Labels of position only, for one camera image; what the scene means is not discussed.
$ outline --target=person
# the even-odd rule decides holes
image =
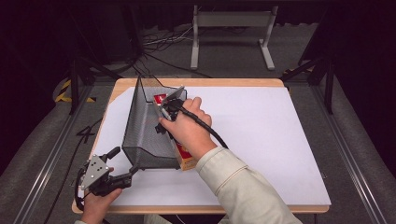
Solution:
[[[212,118],[201,109],[202,99],[187,99],[183,107],[211,126]],[[250,169],[231,150],[218,147],[210,133],[182,113],[176,121],[160,119],[161,125],[198,160],[196,171],[218,197],[231,223],[301,223],[276,190],[258,172]],[[117,189],[106,197],[88,195],[81,221],[101,223],[110,204],[120,195]]]

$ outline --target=black cord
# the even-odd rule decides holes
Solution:
[[[169,65],[169,66],[171,66],[171,67],[174,67],[174,68],[177,68],[177,69],[180,69],[180,70],[183,70],[183,71],[187,71],[187,72],[190,72],[190,73],[193,73],[193,74],[202,76],[202,77],[209,77],[209,78],[211,78],[210,76],[205,75],[205,74],[203,74],[203,73],[191,71],[190,69],[183,68],[183,67],[179,67],[179,66],[173,65],[173,64],[171,64],[171,63],[167,63],[167,62],[165,62],[165,61],[163,61],[163,60],[161,60],[161,59],[159,59],[159,58],[157,58],[157,57],[155,57],[155,56],[152,56],[151,54],[147,54],[147,53],[144,53],[144,54],[145,54],[146,56],[149,56],[150,58],[153,58],[153,59],[155,59],[155,60],[157,60],[157,61],[159,61],[159,62],[165,63],[165,64],[167,64],[167,65]]]
[[[61,195],[62,189],[64,188],[64,183],[66,182],[66,179],[67,179],[67,177],[68,177],[68,175],[69,175],[70,168],[71,168],[71,166],[72,166],[72,164],[73,164],[74,158],[76,157],[76,154],[77,154],[77,151],[78,151],[79,146],[81,145],[82,141],[83,141],[85,138],[87,138],[87,135],[89,135],[89,134],[91,133],[91,129],[92,129],[97,123],[99,123],[101,120],[102,120],[102,119],[99,119],[99,120],[97,120],[92,126],[88,126],[88,127],[87,127],[87,128],[88,128],[87,132],[85,132],[85,134],[82,135],[81,138],[79,139],[78,144],[77,144],[77,146],[76,146],[76,148],[75,148],[75,150],[74,150],[74,152],[73,152],[72,158],[70,159],[69,165],[67,166],[66,174],[64,175],[64,180],[62,181],[62,185],[61,185],[61,187],[59,188],[58,193],[57,193],[56,196],[55,196],[55,200],[54,200],[53,203],[52,203],[52,206],[51,206],[51,208],[50,208],[50,210],[49,210],[49,213],[47,214],[47,217],[46,217],[46,219],[45,219],[45,221],[44,221],[44,224],[46,224],[46,223],[49,221],[50,215],[52,214],[52,211],[53,211],[53,209],[54,209],[54,207],[55,207],[55,204],[58,202],[59,196]]]
[[[183,106],[180,107],[179,110],[183,114],[185,114],[188,117],[190,117],[191,119],[193,119],[197,124],[199,124],[203,128],[205,128],[208,132],[210,132],[216,139],[218,139],[218,141],[219,141],[219,143],[221,144],[222,147],[228,148],[227,145],[225,144],[225,142],[220,137],[220,135],[218,133],[216,133],[215,130],[213,130],[209,125],[207,125],[205,122],[203,122],[201,119],[199,119],[195,114],[191,113],[190,111],[188,111]]]
[[[198,116],[196,116],[195,114],[191,113],[186,108],[184,108],[181,104],[182,104],[181,100],[174,100],[174,101],[170,101],[169,103],[165,104],[164,106],[171,106],[171,107],[181,111],[183,114],[185,114],[186,116],[193,119],[197,124],[199,124],[201,127],[206,129],[210,134],[212,134],[219,141],[219,143],[221,144],[222,147],[228,148],[227,144],[225,144],[225,142],[222,140],[220,135],[215,132],[215,130],[213,130],[209,125],[207,125],[205,122],[203,122],[201,119],[199,119]]]

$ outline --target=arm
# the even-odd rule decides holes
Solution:
[[[188,99],[183,107],[207,125],[212,119],[200,109],[201,98]],[[232,223],[301,223],[265,178],[235,155],[217,147],[209,133],[195,121],[178,113],[174,122],[160,123],[198,160],[200,177],[218,197]]]
[[[223,147],[207,152],[196,167],[232,223],[301,223],[271,184]]]

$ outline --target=wooden edge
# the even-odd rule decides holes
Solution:
[[[279,78],[159,78],[164,86],[284,87]],[[114,85],[109,102],[136,85],[137,78],[120,78]]]
[[[293,214],[321,214],[329,211],[329,205],[290,205],[288,206]],[[74,213],[82,214],[73,202]],[[108,213],[111,214],[225,214],[224,209],[219,205],[211,206],[110,206]]]

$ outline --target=hand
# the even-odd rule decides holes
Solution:
[[[195,97],[193,100],[187,99],[183,107],[211,126],[212,118],[200,108],[201,102],[200,97]],[[160,118],[160,123],[196,160],[201,159],[207,151],[216,147],[210,138],[210,133],[181,112],[177,113],[176,121]]]
[[[88,191],[85,193],[88,193],[88,195],[84,199],[84,213],[82,214],[81,221],[87,224],[102,224],[108,207],[120,196],[122,189],[115,189],[105,197],[95,196]]]

